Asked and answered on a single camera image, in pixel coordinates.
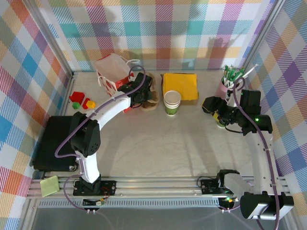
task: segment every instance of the checkered backdrop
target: checkered backdrop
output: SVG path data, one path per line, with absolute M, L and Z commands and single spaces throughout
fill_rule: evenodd
M 262 92 L 279 174 L 307 229 L 307 0 L 286 1 L 253 64 L 249 85 Z
M 46 121 L 68 77 L 22 0 L 0 0 L 0 230 L 17 228 Z
M 109 53 L 148 70 L 243 63 L 274 0 L 35 0 L 73 70 Z

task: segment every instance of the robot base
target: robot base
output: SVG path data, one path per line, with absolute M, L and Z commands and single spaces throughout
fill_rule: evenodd
M 116 181 L 101 181 L 101 177 L 99 177 L 91 184 L 80 177 L 73 187 L 73 196 L 114 196 Z

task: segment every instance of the pen holder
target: pen holder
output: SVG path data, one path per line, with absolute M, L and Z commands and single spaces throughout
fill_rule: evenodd
M 224 86 L 222 81 L 220 81 L 219 86 L 217 87 L 214 96 L 215 97 L 220 97 L 223 100 L 225 100 L 226 99 L 227 91 L 228 91 L 228 88 L 226 86 Z

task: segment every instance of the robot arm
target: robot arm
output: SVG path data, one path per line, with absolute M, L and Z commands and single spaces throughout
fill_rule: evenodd
M 114 96 L 119 96 L 124 94 L 123 92 L 116 92 Z M 113 117 L 115 117 L 117 114 L 122 112 L 123 110 L 130 107 L 131 99 L 128 96 L 122 97 L 116 101 L 111 102 L 106 107 L 101 109 L 95 116 L 93 116 L 91 122 L 98 124 L 99 129 L 96 129 L 95 136 L 92 136 L 93 138 L 90 143 L 92 145 L 92 148 L 95 150 L 92 155 L 89 155 L 89 152 L 87 154 L 84 154 L 80 152 L 79 149 L 75 148 L 76 154 L 78 154 L 81 158 L 81 161 L 79 161 L 83 166 L 81 167 L 84 169 L 84 174 L 82 175 L 82 178 L 88 182 L 88 183 L 94 183 L 97 179 L 100 179 L 100 173 L 97 167 L 97 149 L 100 146 L 100 131 L 105 126 L 105 124 L 110 121 Z M 93 111 L 88 112 L 85 116 L 89 116 Z M 78 143 L 74 143 L 74 139 L 72 139 L 71 144 L 76 147 Z
M 275 184 L 280 203 L 280 218 L 288 213 L 294 206 L 293 198 L 286 196 L 282 191 L 278 179 L 276 163 L 272 147 L 272 123 L 268 115 L 261 115 L 260 91 L 242 90 L 240 106 L 252 118 L 269 146 L 272 168 L 275 175 Z M 211 114 L 221 125 L 237 123 L 246 137 L 254 172 L 254 186 L 245 182 L 237 171 L 221 170 L 217 175 L 220 187 L 230 189 L 240 200 L 242 215 L 247 219 L 276 219 L 276 203 L 272 188 L 268 157 L 263 142 L 256 128 L 240 112 L 237 107 L 231 107 L 225 100 L 218 97 L 206 98 L 203 110 Z
M 104 102 L 104 107 L 101 107 L 101 105 L 97 110 L 90 111 L 86 114 L 76 112 L 73 115 L 70 133 L 75 130 L 81 122 L 95 113 L 70 140 L 71 147 L 75 150 L 75 153 L 80 156 L 80 159 L 78 159 L 82 171 L 80 182 L 82 186 L 87 188 L 87 191 L 91 195 L 98 194 L 100 189 L 101 176 L 97 166 L 96 152 L 100 147 L 101 129 L 121 111 L 150 99 L 151 82 L 151 77 L 146 75 L 144 77 L 142 73 L 139 73 L 135 81 L 121 86 L 118 92 Z

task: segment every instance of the green paper cup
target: green paper cup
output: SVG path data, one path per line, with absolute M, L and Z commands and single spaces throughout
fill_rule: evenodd
M 180 106 L 181 95 L 177 91 L 168 91 L 164 95 L 164 105 L 166 114 L 174 116 Z

